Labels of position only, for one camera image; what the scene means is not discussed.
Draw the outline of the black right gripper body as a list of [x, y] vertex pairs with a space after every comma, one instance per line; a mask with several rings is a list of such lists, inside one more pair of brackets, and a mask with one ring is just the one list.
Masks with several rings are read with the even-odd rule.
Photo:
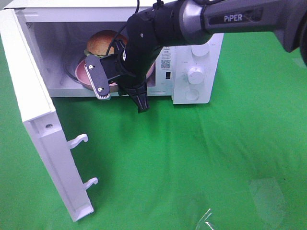
[[101, 59], [108, 80], [119, 86], [121, 95], [146, 82], [146, 73], [163, 47], [184, 45], [179, 12], [180, 6], [153, 6], [128, 19], [126, 46]]

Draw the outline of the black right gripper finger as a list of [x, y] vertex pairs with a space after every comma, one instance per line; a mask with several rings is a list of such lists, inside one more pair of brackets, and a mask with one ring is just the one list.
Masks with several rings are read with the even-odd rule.
[[150, 108], [147, 94], [147, 83], [127, 88], [127, 94], [137, 105], [138, 113], [146, 112]]

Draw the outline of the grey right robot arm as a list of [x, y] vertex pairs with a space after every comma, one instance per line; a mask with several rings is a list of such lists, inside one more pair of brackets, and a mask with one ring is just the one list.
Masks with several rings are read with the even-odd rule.
[[100, 60], [105, 82], [116, 82], [139, 112], [148, 110], [146, 73], [165, 46], [202, 45], [213, 34], [271, 31], [287, 52], [307, 58], [304, 0], [157, 1], [127, 21], [128, 42]]

